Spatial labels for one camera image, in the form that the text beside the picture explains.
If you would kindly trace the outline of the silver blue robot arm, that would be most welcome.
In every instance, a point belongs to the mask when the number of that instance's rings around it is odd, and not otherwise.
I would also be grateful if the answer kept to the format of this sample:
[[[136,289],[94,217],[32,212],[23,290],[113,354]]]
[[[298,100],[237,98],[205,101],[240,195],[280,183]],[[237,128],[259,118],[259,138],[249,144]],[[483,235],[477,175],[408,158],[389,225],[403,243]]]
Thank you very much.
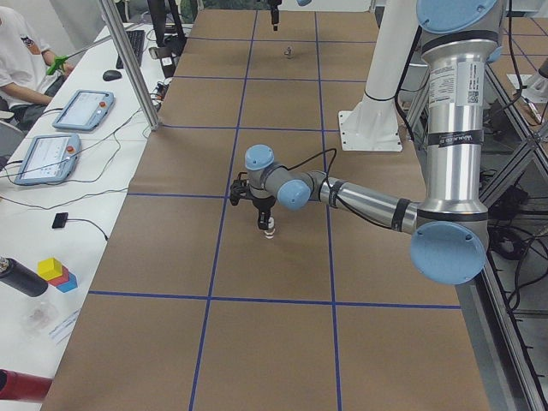
[[[484,141],[485,65],[499,49],[502,1],[420,1],[416,6],[430,70],[426,197],[395,198],[331,177],[297,173],[266,145],[251,146],[246,172],[232,184],[230,200],[251,200],[258,226],[268,229],[275,204],[301,209],[316,199],[383,229],[411,235],[416,269],[438,283],[462,284],[486,261],[487,210],[479,197]]]

